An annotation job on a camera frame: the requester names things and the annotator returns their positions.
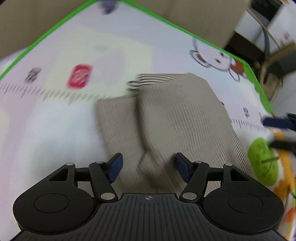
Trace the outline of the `white desk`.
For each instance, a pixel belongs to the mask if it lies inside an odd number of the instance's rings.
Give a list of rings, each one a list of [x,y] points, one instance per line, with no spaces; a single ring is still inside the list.
[[[251,1],[234,31],[259,49],[266,31],[272,52],[294,43],[295,1]]]

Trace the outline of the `tan office chair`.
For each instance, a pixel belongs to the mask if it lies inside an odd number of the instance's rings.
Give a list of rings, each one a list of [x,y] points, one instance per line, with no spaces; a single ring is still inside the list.
[[[267,55],[261,64],[254,64],[257,68],[257,80],[269,101],[273,101],[278,91],[283,87],[286,75],[295,71],[295,43],[291,43],[272,55]]]

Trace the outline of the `striped beige knit garment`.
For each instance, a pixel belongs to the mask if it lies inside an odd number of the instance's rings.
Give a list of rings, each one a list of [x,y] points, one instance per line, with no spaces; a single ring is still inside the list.
[[[176,193],[185,182],[173,158],[253,171],[229,115],[208,82],[192,73],[141,86],[131,95],[99,99],[97,122],[109,155],[121,153],[115,181],[122,193]]]

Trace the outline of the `cartoon play mat green border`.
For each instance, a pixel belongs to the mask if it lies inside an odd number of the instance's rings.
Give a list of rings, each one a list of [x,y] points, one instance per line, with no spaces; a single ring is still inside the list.
[[[99,99],[192,73],[205,79],[250,162],[211,167],[203,199],[94,197],[89,165],[109,155]],[[1,75],[1,240],[295,240],[295,158],[264,126],[272,108],[250,66],[138,4],[87,1]]]

